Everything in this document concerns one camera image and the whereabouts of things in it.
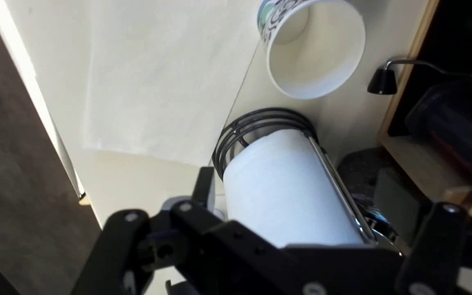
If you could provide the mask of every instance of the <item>white paper backdrop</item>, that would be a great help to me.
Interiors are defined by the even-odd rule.
[[[259,43],[258,7],[94,2],[84,146],[207,164]]]

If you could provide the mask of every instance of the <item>table surface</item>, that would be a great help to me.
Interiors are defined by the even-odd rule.
[[[351,3],[364,16],[367,44],[357,71],[339,90],[313,102],[284,97],[271,84],[264,49],[258,46],[230,120],[262,107],[289,107],[313,120],[333,159],[377,146],[390,97],[367,93],[369,79],[387,57],[408,54],[428,0]],[[154,215],[166,198],[189,195],[199,167],[82,148],[94,5],[99,2],[0,2],[0,33],[36,108],[48,107],[103,225],[117,210],[143,208]]]

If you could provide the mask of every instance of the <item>dark floor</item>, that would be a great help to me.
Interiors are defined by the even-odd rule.
[[[97,234],[0,39],[0,272],[20,293],[66,295]]]

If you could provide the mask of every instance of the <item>white paper cup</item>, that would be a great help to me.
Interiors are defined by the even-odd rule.
[[[344,0],[264,0],[258,28],[271,80],[292,98],[335,92],[364,54],[364,20]]]

